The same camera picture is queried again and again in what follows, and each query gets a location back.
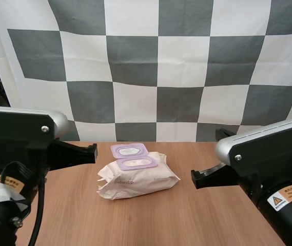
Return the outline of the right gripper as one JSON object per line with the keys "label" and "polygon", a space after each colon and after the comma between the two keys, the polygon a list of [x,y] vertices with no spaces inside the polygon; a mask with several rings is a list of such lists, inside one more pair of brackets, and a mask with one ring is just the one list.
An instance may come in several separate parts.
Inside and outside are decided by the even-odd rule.
{"label": "right gripper", "polygon": [[[236,135],[226,128],[215,131],[216,141]],[[224,163],[212,168],[197,171],[191,170],[191,180],[196,189],[224,186],[239,186],[247,195],[259,195],[262,191],[259,180],[259,168],[235,168]]]}

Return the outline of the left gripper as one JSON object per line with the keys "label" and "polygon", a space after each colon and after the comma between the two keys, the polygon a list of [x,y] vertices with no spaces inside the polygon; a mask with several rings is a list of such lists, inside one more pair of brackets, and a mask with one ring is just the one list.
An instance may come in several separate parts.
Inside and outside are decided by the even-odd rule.
{"label": "left gripper", "polygon": [[96,163],[97,144],[79,147],[70,143],[54,140],[48,143],[32,142],[26,146],[30,170],[39,182],[46,182],[49,171],[83,164]]}

